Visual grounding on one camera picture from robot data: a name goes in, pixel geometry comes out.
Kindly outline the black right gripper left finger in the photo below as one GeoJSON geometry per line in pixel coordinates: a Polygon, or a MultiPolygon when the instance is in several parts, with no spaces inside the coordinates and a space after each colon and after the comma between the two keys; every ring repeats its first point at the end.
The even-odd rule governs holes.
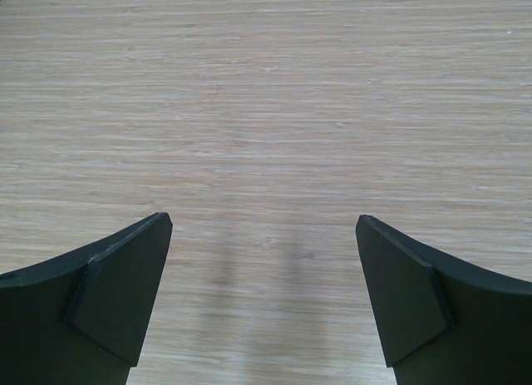
{"type": "Polygon", "coordinates": [[[124,384],[140,359],[170,247],[158,212],[1,276],[3,384],[124,384]]]}

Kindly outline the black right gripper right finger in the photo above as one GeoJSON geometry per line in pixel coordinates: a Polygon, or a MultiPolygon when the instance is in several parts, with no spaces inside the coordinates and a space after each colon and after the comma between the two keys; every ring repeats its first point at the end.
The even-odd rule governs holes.
{"type": "Polygon", "coordinates": [[[399,384],[529,384],[531,284],[362,215],[357,247],[385,363],[399,384]]]}

